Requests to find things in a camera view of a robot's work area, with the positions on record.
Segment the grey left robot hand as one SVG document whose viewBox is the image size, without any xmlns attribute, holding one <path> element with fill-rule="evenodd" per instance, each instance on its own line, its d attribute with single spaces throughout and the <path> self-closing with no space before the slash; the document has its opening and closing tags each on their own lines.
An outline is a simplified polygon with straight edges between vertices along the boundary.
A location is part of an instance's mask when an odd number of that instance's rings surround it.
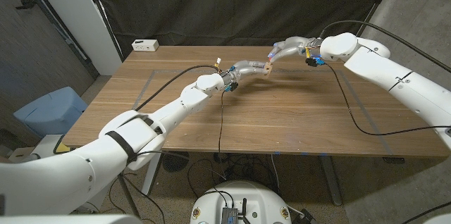
<svg viewBox="0 0 451 224">
<path fill-rule="evenodd" d="M 235 86 L 238 82 L 249 75 L 269 75 L 273 64 L 261 61 L 238 61 L 228 70 L 221 73 L 224 87 Z"/>
</svg>

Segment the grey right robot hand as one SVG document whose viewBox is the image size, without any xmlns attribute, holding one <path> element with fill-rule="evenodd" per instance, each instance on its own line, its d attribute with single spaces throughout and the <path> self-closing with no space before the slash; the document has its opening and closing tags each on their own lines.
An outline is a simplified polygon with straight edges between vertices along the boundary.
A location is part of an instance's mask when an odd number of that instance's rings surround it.
<svg viewBox="0 0 451 224">
<path fill-rule="evenodd" d="M 275 63 L 278 59 L 292 55 L 302 55 L 306 48 L 316 49 L 320 47 L 323 39 L 315 37 L 288 37 L 287 39 L 273 44 L 273 49 L 268 54 L 270 63 Z"/>
</svg>

